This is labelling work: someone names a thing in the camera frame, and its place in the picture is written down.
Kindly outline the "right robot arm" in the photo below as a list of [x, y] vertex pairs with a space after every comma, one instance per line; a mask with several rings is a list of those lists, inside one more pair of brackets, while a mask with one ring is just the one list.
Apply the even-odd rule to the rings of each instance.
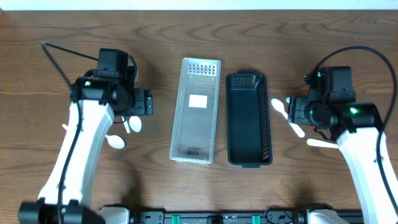
[[397, 223], [397, 176], [375, 104], [353, 97], [291, 97], [287, 121], [329, 129], [351, 172], [364, 222]]

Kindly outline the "white plastic fork handle up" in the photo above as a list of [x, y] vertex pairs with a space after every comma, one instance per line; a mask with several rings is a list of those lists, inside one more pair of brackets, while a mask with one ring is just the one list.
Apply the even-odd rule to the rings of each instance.
[[[283, 102], [281, 102], [279, 99], [277, 98], [273, 98], [271, 99], [271, 105], [274, 107], [274, 109], [276, 111], [278, 111], [285, 119], [288, 118], [288, 114], [285, 111], [285, 106], [283, 104]], [[296, 135], [300, 138], [304, 138], [305, 137], [305, 133], [303, 131], [302, 128], [300, 128], [297, 124], [294, 123], [289, 123], [290, 127], [294, 130], [294, 132], [296, 133]]]

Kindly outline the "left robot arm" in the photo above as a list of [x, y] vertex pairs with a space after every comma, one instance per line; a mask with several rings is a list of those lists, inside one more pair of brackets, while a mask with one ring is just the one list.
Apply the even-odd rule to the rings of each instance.
[[20, 223], [137, 223], [123, 205], [91, 209], [96, 166], [116, 116], [153, 114], [153, 91], [134, 79], [79, 77], [70, 87], [68, 129], [55, 167], [36, 202], [22, 202]]

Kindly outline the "black perforated plastic basket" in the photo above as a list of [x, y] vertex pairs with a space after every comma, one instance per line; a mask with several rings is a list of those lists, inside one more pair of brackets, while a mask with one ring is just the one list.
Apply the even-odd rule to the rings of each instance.
[[226, 77], [229, 163], [243, 168], [272, 164], [267, 79], [253, 70]]

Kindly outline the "clear perforated plastic basket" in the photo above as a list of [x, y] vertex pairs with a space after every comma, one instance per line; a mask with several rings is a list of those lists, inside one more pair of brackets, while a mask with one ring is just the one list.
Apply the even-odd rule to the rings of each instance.
[[213, 162], [220, 78], [219, 60], [182, 60], [169, 159]]

